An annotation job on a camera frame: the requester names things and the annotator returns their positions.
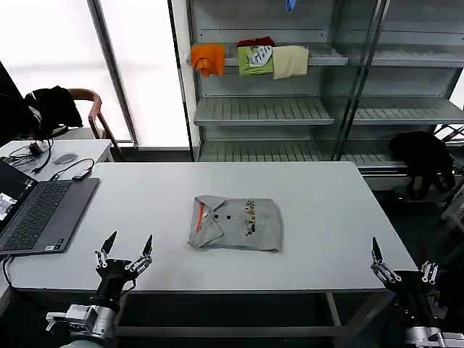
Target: orange cloth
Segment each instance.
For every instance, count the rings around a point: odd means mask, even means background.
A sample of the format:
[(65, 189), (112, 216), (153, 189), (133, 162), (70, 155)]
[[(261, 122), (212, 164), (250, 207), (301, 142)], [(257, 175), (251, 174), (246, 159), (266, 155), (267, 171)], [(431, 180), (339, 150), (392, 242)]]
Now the orange cloth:
[(200, 70), (204, 78), (210, 75), (224, 75), (225, 47), (206, 45), (191, 50), (191, 63), (195, 70)]

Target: laptop screen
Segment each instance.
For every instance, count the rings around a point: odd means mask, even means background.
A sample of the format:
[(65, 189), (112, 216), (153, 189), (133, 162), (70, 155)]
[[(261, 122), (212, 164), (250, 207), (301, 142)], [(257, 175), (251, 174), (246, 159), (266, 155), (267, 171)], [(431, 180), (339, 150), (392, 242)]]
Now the laptop screen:
[(0, 235), (37, 182), (0, 160)]

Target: gray polo shirt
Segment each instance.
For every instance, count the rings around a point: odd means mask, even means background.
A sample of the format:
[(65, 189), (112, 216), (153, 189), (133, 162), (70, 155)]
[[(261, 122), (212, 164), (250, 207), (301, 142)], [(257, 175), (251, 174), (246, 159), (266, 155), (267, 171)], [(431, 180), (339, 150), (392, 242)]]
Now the gray polo shirt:
[(281, 212), (272, 199), (195, 197), (188, 240), (195, 249), (279, 252), (282, 235)]

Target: wooden chair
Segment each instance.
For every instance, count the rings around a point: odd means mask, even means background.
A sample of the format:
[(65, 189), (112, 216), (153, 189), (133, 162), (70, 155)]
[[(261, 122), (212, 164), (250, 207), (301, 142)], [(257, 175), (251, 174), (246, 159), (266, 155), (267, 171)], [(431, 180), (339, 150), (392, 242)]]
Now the wooden chair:
[[(68, 91), (70, 92), (74, 100), (86, 100), (86, 101), (94, 103), (94, 105), (91, 108), (90, 113), (88, 114), (88, 123), (90, 124), (92, 132), (95, 135), (95, 139), (111, 140), (113, 147), (118, 153), (120, 159), (123, 162), (125, 162), (124, 154), (121, 151), (121, 148), (117, 145), (116, 139), (113, 136), (113, 133), (111, 132), (111, 130), (109, 129), (107, 121), (104, 119), (102, 115), (102, 111), (101, 111), (102, 99), (100, 98), (100, 96), (93, 91), (89, 91), (88, 89), (82, 89), (82, 88), (71, 88), (71, 89), (68, 89)], [(96, 126), (97, 118), (100, 121), (101, 126), (103, 127), (103, 133), (99, 131), (99, 129)]]

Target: white table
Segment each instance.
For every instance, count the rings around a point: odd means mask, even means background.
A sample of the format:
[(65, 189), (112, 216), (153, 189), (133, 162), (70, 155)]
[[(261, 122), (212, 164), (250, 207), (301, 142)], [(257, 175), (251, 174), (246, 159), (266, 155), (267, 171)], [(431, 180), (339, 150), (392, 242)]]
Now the white table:
[[(0, 157), (7, 157), (14, 150), (19, 149), (23, 146), (28, 146), (30, 143), (31, 141), (10, 141), (8, 144), (0, 148)], [(38, 144), (43, 150), (49, 148), (49, 145), (46, 141), (38, 142)], [(37, 174), (32, 173), (32, 169), (40, 167), (41, 164), (45, 162), (47, 153), (42, 154), (40, 158), (26, 165), (19, 166), (17, 169), (23, 171), (24, 174), (29, 175), (31, 178), (34, 178), (37, 181), (47, 181), (57, 171), (70, 166), (74, 162), (83, 160), (84, 158), (91, 158), (95, 161), (95, 163), (113, 162), (111, 152), (109, 151), (110, 148), (111, 141), (108, 139), (54, 140), (53, 147), (51, 148), (50, 162), (46, 165), (46, 167), (43, 170), (41, 170)], [(18, 152), (15, 152), (14, 154), (18, 155), (29, 153), (29, 149), (24, 148)], [(74, 161), (66, 165), (55, 165), (53, 163), (54, 160), (58, 159), (64, 154), (76, 154), (78, 157)], [(60, 179), (71, 179), (82, 169), (88, 168), (90, 164), (90, 161), (82, 162), (61, 174)]]
[[(350, 162), (101, 163), (93, 176), (101, 183), (70, 248), (15, 259), (15, 286), (96, 289), (94, 250), (113, 231), (111, 256), (128, 260), (153, 233), (154, 262), (138, 279), (138, 291), (377, 291), (349, 329), (304, 328), (309, 336), (339, 336), (341, 346), (392, 297), (370, 270), (372, 236), (392, 268), (417, 270)], [(194, 197), (202, 194), (273, 199), (283, 218), (282, 253), (187, 246)], [(335, 310), (332, 315), (336, 323)]]

